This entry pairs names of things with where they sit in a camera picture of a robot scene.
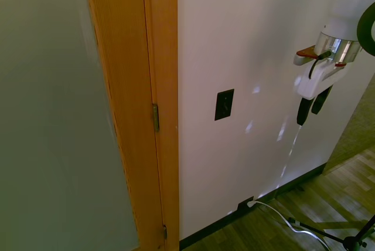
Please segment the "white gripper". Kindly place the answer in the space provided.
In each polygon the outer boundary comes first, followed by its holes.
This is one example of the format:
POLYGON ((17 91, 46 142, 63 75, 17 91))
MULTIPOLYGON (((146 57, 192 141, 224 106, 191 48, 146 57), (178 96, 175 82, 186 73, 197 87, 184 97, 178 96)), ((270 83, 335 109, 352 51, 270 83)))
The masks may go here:
POLYGON ((350 63, 341 67, 336 66, 333 62, 318 63, 312 72, 311 78, 309 78, 311 67, 312 64, 308 63, 296 90, 296 92, 302 96, 296 117, 296 122, 300 126, 302 126, 308 118, 311 108, 311 99, 316 97, 311 112, 313 114, 318 114, 328 98, 332 85, 346 75, 350 69, 350 63))

